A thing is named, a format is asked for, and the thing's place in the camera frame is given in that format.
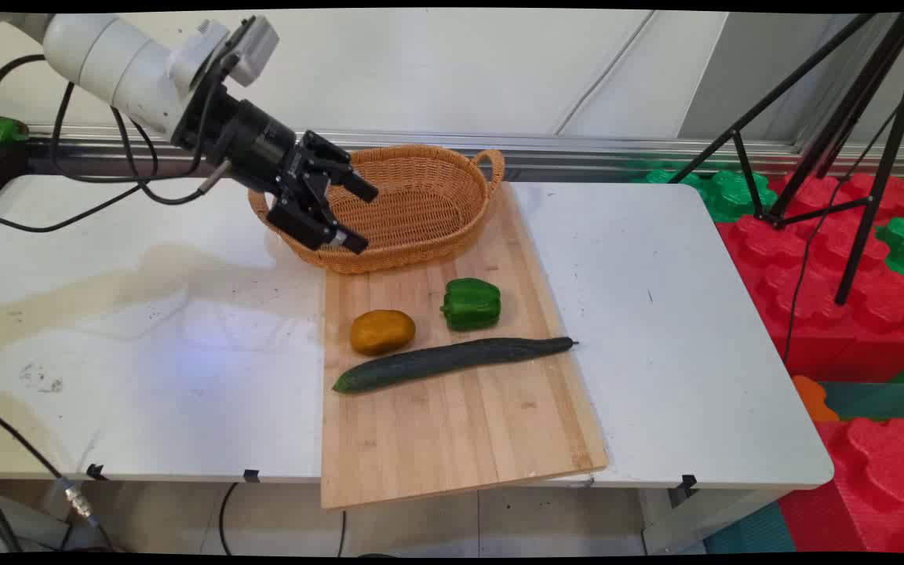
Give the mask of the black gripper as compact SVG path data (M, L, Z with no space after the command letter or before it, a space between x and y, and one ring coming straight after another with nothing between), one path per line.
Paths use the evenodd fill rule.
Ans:
M171 143L191 154L200 146L201 158L211 166L229 161L231 178L272 193L276 198L267 221L304 248L337 247L361 254L369 246L365 236L334 218L322 194L308 190L302 172L288 170L297 156L297 134L251 101L230 96L218 80L203 80L197 87ZM363 202L376 199L377 187L359 175L351 155L337 144L306 131L301 149L306 174L324 175Z

